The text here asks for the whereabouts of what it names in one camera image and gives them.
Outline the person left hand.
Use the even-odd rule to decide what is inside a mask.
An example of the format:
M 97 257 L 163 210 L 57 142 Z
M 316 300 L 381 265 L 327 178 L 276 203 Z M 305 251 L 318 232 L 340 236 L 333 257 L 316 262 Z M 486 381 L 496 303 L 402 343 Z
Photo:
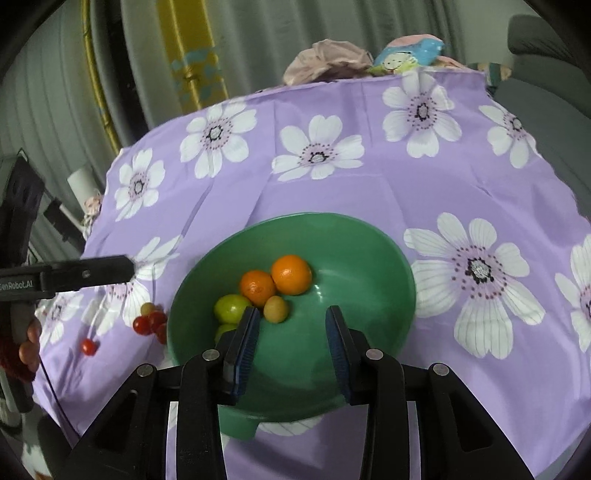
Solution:
M 9 322 L 1 327 L 1 367 L 9 376 L 24 383 L 34 381 L 40 366 L 40 334 L 41 324 L 35 316 L 20 344 L 13 341 Z

